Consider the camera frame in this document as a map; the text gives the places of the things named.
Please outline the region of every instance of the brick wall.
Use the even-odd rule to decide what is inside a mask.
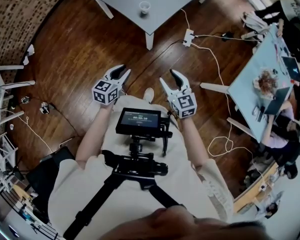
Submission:
[[[0,65],[20,65],[41,23],[59,0],[0,0]],[[16,70],[2,72],[6,83],[14,81]],[[0,219],[9,207],[0,200]]]

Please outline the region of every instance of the white shirt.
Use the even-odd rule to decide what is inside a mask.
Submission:
[[[117,101],[102,149],[128,156],[130,137],[116,134],[115,130],[123,107],[160,110],[164,111],[162,116],[167,114],[167,110],[132,96],[122,96]],[[188,161],[183,137],[172,122],[169,131],[173,136],[168,140],[166,157],[161,156],[162,139],[143,142],[143,153],[152,152],[156,162],[168,165],[166,176],[155,176],[158,186],[197,218],[231,220],[233,198],[215,161],[209,159],[200,170],[204,178],[202,181]],[[85,208],[104,185],[112,170],[105,165],[102,154],[90,157],[84,170],[74,160],[61,162],[48,204],[50,221],[58,233],[63,235],[77,213]],[[115,226],[147,216],[162,207],[148,191],[141,190],[138,182],[126,180],[113,191],[76,240],[98,239]]]

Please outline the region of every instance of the white wall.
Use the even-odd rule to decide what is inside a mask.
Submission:
[[[3,223],[13,227],[18,235],[24,240],[48,240],[48,238],[40,232],[36,234],[31,226],[28,225],[14,210],[9,212]]]
[[[282,177],[273,188],[276,193],[284,191],[278,212],[270,219],[261,221],[267,233],[275,240],[295,240],[300,232],[300,157],[296,164],[297,177]],[[245,215],[238,215],[235,221],[252,220],[253,215],[253,211],[248,211]]]

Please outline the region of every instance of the white chair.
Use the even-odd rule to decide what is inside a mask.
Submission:
[[[0,71],[2,71],[2,70],[21,70],[23,68],[24,68],[23,65],[0,66]],[[1,112],[2,112],[1,109],[2,109],[3,102],[7,101],[7,100],[10,100],[11,98],[14,97],[13,95],[9,95],[9,96],[5,97],[6,90],[12,89],[12,88],[17,88],[17,87],[22,87],[22,86],[33,86],[35,84],[36,84],[36,82],[33,81],[33,80],[6,84],[4,82],[4,80],[2,79],[1,74],[0,74],[0,125],[4,124],[5,122],[7,122],[11,119],[19,117],[19,116],[21,116],[25,113],[24,111],[20,111],[20,112],[17,112],[15,114],[12,114],[10,116],[7,116],[3,120],[1,120]]]

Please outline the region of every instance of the monitor screen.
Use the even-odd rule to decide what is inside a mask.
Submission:
[[[300,83],[300,69],[295,57],[282,56],[282,61],[291,77],[292,80]]]
[[[146,112],[125,111],[121,124],[129,126],[141,126],[157,128],[159,123],[158,114]]]

